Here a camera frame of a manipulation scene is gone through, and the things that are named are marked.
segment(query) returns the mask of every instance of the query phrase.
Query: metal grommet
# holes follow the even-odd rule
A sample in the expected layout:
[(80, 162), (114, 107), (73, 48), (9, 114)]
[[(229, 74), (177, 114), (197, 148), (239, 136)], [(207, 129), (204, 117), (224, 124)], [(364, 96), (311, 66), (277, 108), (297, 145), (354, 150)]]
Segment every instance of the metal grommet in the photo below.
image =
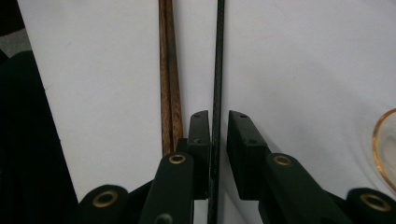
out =
[[(361, 200), (365, 204), (367, 204), (367, 206), (369, 206), (375, 210), (378, 210), (380, 212), (388, 212), (388, 211), (392, 210), (392, 207), (390, 206), (389, 203), (387, 203), (385, 200), (383, 200), (382, 198), (380, 198), (374, 194), (369, 194), (369, 193), (362, 194)], [(370, 200), (376, 200), (378, 203), (370, 202)]]
[(181, 164), (186, 160), (183, 155), (174, 155), (169, 158), (169, 161), (173, 164)]
[(275, 156), (274, 157), (274, 162), (276, 162), (279, 165), (284, 165), (284, 166), (289, 166), (292, 164), (291, 159), (285, 156)]
[[(109, 200), (106, 200), (104, 202), (103, 197), (106, 196), (110, 196), (110, 198)], [(119, 198), (119, 194), (114, 189), (110, 189), (96, 195), (96, 197), (92, 201), (92, 204), (93, 206), (98, 208), (108, 207), (111, 204), (113, 204), (118, 198)]]

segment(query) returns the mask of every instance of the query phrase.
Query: chopstick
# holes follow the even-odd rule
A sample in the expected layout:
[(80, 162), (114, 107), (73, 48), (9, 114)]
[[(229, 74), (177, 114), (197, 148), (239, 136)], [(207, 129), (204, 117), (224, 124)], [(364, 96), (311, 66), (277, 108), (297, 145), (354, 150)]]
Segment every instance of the chopstick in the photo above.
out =
[(172, 0), (159, 0), (159, 10), (161, 121), (163, 156), (165, 156), (176, 151), (177, 141), (183, 137), (183, 124)]

